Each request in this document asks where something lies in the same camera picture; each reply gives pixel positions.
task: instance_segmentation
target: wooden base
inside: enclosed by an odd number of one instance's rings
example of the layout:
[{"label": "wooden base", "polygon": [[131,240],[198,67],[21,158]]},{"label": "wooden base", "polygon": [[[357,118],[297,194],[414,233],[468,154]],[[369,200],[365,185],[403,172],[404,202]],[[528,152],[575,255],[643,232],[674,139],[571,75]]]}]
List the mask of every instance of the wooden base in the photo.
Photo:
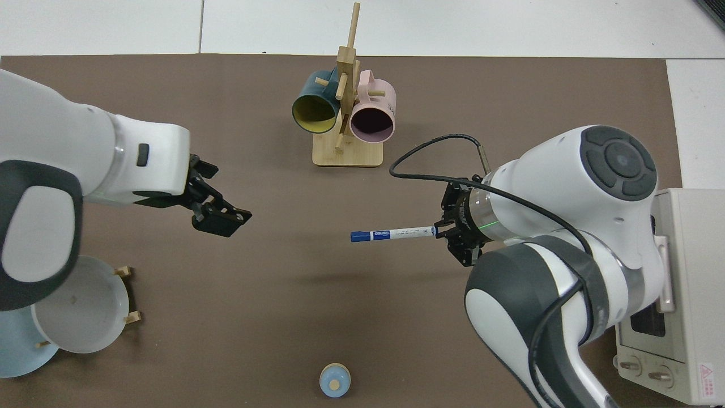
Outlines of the wooden base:
[{"label": "wooden base", "polygon": [[382,143],[367,143],[346,134],[338,146],[342,123],[338,116],[330,131],[312,135],[312,162],[318,166],[338,167],[377,167],[383,164]]}]

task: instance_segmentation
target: robot button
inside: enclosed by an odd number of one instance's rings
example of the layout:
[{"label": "robot button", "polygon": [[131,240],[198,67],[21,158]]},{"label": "robot button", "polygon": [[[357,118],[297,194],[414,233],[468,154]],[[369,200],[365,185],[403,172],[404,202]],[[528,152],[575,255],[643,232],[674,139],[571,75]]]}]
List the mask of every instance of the robot button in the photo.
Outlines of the robot button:
[{"label": "robot button", "polygon": [[645,162],[645,167],[649,168],[650,170],[655,170],[655,161],[652,159],[652,156],[647,151],[647,149],[645,149],[642,143],[640,143],[639,140],[635,139],[634,137],[629,138],[629,143],[634,146],[634,148],[637,149],[639,154],[642,156],[642,161]]},{"label": "robot button", "polygon": [[651,173],[645,173],[639,180],[625,181],[622,186],[622,194],[629,197],[647,195],[655,189],[655,184],[655,177]]},{"label": "robot button", "polygon": [[626,143],[614,142],[609,144],[604,150],[604,156],[609,167],[622,177],[631,179],[639,174],[642,169],[639,153]]},{"label": "robot button", "polygon": [[605,186],[614,187],[614,184],[617,182],[617,175],[614,174],[614,171],[612,171],[610,166],[607,164],[607,161],[604,159],[604,155],[601,152],[588,150],[587,161],[589,162],[589,167],[592,168],[594,174],[602,183],[604,183]]},{"label": "robot button", "polygon": [[604,146],[612,139],[625,139],[629,136],[626,132],[611,126],[592,126],[591,128],[584,129],[582,135],[587,142],[598,144],[599,146]]}]

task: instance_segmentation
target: blue marker cap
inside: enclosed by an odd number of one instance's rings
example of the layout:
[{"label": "blue marker cap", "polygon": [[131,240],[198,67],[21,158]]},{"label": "blue marker cap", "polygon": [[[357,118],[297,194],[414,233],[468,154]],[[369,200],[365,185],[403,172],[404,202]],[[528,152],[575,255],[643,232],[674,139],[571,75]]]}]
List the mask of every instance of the blue marker cap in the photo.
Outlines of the blue marker cap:
[{"label": "blue marker cap", "polygon": [[350,232],[350,242],[364,242],[370,240],[370,232],[353,231]]}]

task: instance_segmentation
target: brown tabletop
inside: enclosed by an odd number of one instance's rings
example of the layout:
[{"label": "brown tabletop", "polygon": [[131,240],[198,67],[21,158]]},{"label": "brown tabletop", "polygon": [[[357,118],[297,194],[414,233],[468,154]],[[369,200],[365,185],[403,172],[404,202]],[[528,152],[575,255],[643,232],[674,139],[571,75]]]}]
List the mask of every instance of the brown tabletop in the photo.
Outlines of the brown tabletop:
[{"label": "brown tabletop", "polygon": [[[532,407],[471,328],[469,270],[445,242],[353,244],[349,233],[439,219],[445,185],[394,179],[388,167],[455,132],[478,138],[495,168],[569,129],[608,124],[647,146],[660,188],[680,187],[665,63],[360,60],[397,91],[378,168],[315,166],[312,137],[292,120],[302,83],[334,57],[4,57],[3,69],[74,102],[188,128],[192,152],[220,167],[210,184],[254,216],[222,238],[194,230],[181,207],[86,205],[81,253],[136,269],[144,320],[100,352],[59,351],[0,380],[0,407]],[[471,176],[477,160],[451,141],[401,170]],[[612,330],[582,352],[623,407],[677,405],[617,376]],[[352,375],[337,400],[318,386],[331,362]]]}]

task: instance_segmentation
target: mug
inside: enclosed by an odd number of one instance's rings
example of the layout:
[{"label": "mug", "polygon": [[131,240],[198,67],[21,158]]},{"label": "mug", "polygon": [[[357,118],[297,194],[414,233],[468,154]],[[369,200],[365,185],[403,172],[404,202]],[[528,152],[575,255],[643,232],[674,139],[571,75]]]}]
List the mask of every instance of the mug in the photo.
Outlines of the mug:
[{"label": "mug", "polygon": [[[384,96],[371,96],[385,93]],[[373,71],[360,73],[357,85],[357,97],[360,98],[350,114],[350,131],[358,139],[367,143],[382,143],[393,136],[395,131],[395,89],[387,81],[375,79]]]},{"label": "mug", "polygon": [[292,117],[299,127],[310,133],[325,133],[335,126],[340,111],[340,101],[335,99],[338,83],[337,68],[315,71],[307,78],[292,104]]}]

